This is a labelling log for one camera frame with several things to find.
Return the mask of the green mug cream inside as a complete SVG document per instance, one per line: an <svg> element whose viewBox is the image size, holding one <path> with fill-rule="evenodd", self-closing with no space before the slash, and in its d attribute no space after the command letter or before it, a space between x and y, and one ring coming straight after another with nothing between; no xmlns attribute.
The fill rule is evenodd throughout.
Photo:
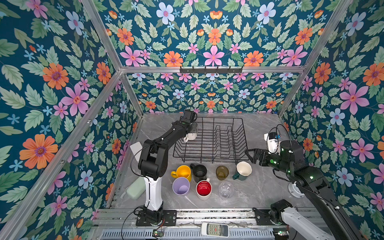
<svg viewBox="0 0 384 240"><path fill-rule="evenodd" d="M233 175L233 180L245 181L252 173L252 166L247 162L239 162L236 166L236 173Z"/></svg>

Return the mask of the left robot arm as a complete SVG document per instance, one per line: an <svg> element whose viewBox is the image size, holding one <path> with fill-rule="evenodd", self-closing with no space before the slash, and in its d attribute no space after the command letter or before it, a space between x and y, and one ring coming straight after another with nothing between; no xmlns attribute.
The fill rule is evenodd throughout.
<svg viewBox="0 0 384 240"><path fill-rule="evenodd" d="M146 186L146 201L141 211L141 219L157 226L164 220L162 199L162 177L168 167L170 148L180 139L189 141L197 129L197 114L185 110L179 120L172 122L171 128L160 137L146 140L141 149L138 168Z"/></svg>

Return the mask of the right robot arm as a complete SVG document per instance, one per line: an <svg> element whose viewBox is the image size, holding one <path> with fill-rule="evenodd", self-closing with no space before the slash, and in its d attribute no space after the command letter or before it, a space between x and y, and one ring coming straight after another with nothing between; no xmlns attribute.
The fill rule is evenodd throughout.
<svg viewBox="0 0 384 240"><path fill-rule="evenodd" d="M274 224L285 223L306 239L363 240L364 235L354 225L335 196L322 171L307 166L304 149L296 141L268 140L267 149L250 149L245 153L252 163L271 167L284 173L286 181L296 186L317 209L331 234L328 235L312 222L302 217L286 200L271 205L270 218Z"/></svg>

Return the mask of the amber glass cup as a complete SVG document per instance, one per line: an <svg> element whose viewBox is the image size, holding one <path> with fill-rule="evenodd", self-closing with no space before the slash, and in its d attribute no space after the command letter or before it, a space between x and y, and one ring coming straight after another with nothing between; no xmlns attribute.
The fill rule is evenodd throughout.
<svg viewBox="0 0 384 240"><path fill-rule="evenodd" d="M229 173L229 169L225 166L218 166L216 168L216 176L220 181L224 181L228 177Z"/></svg>

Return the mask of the clear glass cup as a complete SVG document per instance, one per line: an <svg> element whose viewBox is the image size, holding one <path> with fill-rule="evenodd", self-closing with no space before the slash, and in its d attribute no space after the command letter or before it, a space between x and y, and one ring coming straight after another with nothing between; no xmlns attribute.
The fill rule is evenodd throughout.
<svg viewBox="0 0 384 240"><path fill-rule="evenodd" d="M219 186L219 195L223 199L229 199L234 195L234 186L229 182L222 182Z"/></svg>

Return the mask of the white round alarm clock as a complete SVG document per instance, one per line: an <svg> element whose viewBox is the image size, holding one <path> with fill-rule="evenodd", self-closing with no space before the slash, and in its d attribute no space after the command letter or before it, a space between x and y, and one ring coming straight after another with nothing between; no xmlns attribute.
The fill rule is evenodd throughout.
<svg viewBox="0 0 384 240"><path fill-rule="evenodd" d="M299 189L299 187L297 186L297 183L294 182L294 183L289 183L288 185L288 191L289 193L294 197L294 198L297 198L297 199L302 199L305 197L305 194L303 194L301 192L301 190Z"/></svg>

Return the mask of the red inside white mug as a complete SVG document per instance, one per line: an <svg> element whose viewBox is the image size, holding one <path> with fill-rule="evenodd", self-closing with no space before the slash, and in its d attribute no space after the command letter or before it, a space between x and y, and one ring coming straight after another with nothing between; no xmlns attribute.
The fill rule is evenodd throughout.
<svg viewBox="0 0 384 240"><path fill-rule="evenodd" d="M212 193L212 184L210 181L210 178L207 178L206 180L201 180L197 183L196 186L196 193L200 200L207 200L211 193Z"/></svg>

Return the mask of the yellow mug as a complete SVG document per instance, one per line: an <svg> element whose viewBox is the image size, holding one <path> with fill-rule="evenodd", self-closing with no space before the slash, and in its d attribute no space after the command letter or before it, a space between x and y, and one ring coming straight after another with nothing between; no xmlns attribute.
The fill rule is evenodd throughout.
<svg viewBox="0 0 384 240"><path fill-rule="evenodd" d="M175 179L183 177L183 178L186 178L189 182L191 182L192 170L189 166L182 165L178 167L176 171L172 171L171 176Z"/></svg>

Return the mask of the lilac cup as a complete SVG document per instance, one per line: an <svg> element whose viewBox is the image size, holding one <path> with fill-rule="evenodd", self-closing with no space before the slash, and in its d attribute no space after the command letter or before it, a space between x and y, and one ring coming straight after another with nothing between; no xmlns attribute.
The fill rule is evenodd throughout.
<svg viewBox="0 0 384 240"><path fill-rule="evenodd" d="M190 181L187 178L179 177L173 182L173 192L178 196L186 196L190 192Z"/></svg>

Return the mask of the white rectangular box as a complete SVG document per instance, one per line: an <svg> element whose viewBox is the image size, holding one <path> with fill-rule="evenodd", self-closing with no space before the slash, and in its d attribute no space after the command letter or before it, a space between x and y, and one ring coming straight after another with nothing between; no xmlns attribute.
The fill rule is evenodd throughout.
<svg viewBox="0 0 384 240"><path fill-rule="evenodd" d="M130 149L132 151L133 157L135 158L136 162L138 163L140 161L141 153L143 146L140 142L136 142L130 146Z"/></svg>

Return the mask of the pale green case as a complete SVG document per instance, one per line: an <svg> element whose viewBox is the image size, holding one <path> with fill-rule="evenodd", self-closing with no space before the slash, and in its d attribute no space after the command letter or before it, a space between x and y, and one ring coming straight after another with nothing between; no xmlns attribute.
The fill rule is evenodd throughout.
<svg viewBox="0 0 384 240"><path fill-rule="evenodd" d="M132 200L137 200L146 191L146 181L143 177L138 177L126 189L127 196Z"/></svg>

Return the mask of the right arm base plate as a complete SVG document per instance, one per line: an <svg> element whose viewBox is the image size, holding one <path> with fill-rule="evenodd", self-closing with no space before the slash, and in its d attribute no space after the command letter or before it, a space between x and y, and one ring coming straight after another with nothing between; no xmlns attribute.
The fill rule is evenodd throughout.
<svg viewBox="0 0 384 240"><path fill-rule="evenodd" d="M258 226L268 226L272 224L269 210L252 208L252 211L255 214L255 220Z"/></svg>

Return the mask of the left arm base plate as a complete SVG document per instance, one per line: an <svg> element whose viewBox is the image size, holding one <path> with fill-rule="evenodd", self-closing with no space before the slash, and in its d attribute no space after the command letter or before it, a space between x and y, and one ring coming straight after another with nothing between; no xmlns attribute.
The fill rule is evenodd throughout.
<svg viewBox="0 0 384 240"><path fill-rule="evenodd" d="M177 211L176 210L159 210L159 211L149 211L143 210L139 211L137 217L136 226L137 227L155 227L155 226L175 226L177 221Z"/></svg>

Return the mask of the black hook rail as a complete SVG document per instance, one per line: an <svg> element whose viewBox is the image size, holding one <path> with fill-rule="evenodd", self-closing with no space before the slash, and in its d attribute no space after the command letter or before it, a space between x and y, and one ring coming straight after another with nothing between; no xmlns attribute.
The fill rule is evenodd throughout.
<svg viewBox="0 0 384 240"><path fill-rule="evenodd" d="M186 74L237 74L243 72L243 67L180 67L180 73Z"/></svg>

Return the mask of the aluminium frame post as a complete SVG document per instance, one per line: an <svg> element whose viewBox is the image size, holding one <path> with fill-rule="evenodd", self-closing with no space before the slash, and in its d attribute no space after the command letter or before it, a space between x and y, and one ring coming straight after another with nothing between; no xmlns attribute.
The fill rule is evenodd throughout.
<svg viewBox="0 0 384 240"><path fill-rule="evenodd" d="M127 75L122 72L122 69L123 69L122 62L118 57L116 49L113 46L109 35L107 34L107 30L102 21L102 18L100 17L100 14L98 13L98 10L96 8L94 1L85 0L85 1L82 1L82 4L100 38L101 43L103 44L105 50L107 51L108 57L112 61L113 68L115 69L116 73L120 75L119 79L121 78L121 76L123 76L122 84L127 90L128 97L130 98L133 104L133 107L137 113L138 118L141 119L143 117L143 111L140 107L137 96L134 92L132 85L129 82Z"/></svg>

